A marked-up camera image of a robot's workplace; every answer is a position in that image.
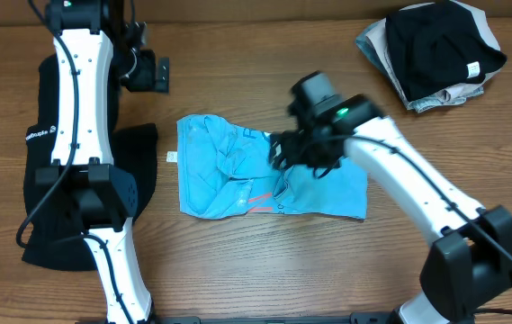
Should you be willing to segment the light blue t-shirt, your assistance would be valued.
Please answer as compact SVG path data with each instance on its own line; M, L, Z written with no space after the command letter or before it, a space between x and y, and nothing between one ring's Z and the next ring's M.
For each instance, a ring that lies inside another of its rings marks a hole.
M307 166L276 170L269 133L217 115L184 117L177 138L181 212L207 220L249 212L366 216L367 174L348 159L327 175Z

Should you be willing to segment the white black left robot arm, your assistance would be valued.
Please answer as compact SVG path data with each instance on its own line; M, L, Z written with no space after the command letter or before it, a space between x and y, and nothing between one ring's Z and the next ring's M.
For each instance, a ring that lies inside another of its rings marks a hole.
M153 323L154 302L143 282L132 227L139 197L134 176L114 163L109 87L162 91L155 54L143 47L147 25L126 22L121 1L51 1L41 19L58 59L58 125L50 163L36 173L74 227L97 268L107 323Z

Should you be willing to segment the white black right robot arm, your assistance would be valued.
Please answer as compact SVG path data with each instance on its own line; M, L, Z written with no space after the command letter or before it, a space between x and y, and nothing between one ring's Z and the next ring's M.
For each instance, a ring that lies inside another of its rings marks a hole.
M486 209L446 180L363 94L344 99L316 71L291 89L297 130L274 133L270 162L329 172L348 159L410 217L429 251L421 293L390 323L472 323L483 305L512 288L512 214Z

